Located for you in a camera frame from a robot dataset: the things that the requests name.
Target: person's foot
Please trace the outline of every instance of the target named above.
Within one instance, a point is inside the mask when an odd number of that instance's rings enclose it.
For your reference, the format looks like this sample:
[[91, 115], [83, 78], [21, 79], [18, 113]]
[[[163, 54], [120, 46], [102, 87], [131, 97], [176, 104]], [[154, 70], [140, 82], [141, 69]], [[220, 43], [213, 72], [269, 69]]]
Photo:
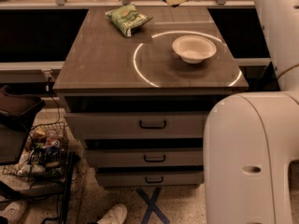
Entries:
[[107, 211], [104, 216], [97, 221], [98, 224], [122, 224], [127, 218], [127, 208], [124, 204], [117, 204]]
[[27, 207], [27, 201], [12, 202], [7, 208], [0, 212], [0, 216], [7, 219], [9, 224], [17, 224]]

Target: wire basket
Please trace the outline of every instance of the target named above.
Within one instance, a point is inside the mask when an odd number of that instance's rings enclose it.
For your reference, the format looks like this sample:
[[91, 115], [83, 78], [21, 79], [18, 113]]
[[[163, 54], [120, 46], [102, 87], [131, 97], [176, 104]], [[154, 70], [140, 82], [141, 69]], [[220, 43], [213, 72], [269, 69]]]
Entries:
[[62, 178], [68, 141], [64, 122], [33, 127], [19, 163], [4, 166], [3, 175], [14, 175], [25, 182]]

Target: blue tape x mark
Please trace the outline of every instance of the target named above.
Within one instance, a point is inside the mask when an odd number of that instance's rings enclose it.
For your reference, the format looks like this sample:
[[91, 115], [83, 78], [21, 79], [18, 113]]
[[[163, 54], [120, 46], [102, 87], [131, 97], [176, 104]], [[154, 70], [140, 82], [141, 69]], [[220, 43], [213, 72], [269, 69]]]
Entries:
[[153, 191], [151, 198], [149, 198], [149, 196], [143, 189], [141, 189], [141, 188], [136, 189], [136, 192], [140, 195], [140, 197], [148, 205], [147, 211], [146, 211], [145, 215], [143, 216], [141, 224], [149, 223], [150, 215], [152, 212], [154, 212], [157, 215], [157, 217], [163, 222], [163, 224], [170, 223], [170, 220], [167, 218], [167, 216], [156, 205], [160, 191], [161, 191], [161, 188], [156, 188], [155, 191]]

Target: plastic wrapper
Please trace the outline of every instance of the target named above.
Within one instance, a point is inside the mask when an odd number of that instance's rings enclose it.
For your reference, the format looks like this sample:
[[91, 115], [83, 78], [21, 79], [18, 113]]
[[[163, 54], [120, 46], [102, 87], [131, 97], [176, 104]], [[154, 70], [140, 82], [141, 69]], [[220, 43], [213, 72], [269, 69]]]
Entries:
[[133, 4], [111, 10], [106, 15], [126, 37], [132, 36], [143, 24], [152, 19], [138, 12]]

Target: drawer handle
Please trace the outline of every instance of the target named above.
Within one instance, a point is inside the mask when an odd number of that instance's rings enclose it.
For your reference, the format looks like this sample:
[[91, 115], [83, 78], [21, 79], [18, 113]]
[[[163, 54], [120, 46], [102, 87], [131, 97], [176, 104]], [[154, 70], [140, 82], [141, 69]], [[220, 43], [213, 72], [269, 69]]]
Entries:
[[163, 154], [162, 157], [147, 157], [147, 155], [143, 156], [145, 162], [164, 162], [166, 160], [166, 156]]
[[152, 183], [163, 183], [164, 178], [161, 176], [159, 179], [158, 178], [152, 178], [150, 180], [150, 178], [148, 179], [148, 177], [146, 176], [146, 183], [152, 184]]
[[153, 123], [146, 123], [142, 120], [139, 121], [139, 127], [141, 129], [148, 129], [148, 130], [162, 130], [166, 128], [166, 120], [161, 123], [153, 124]]

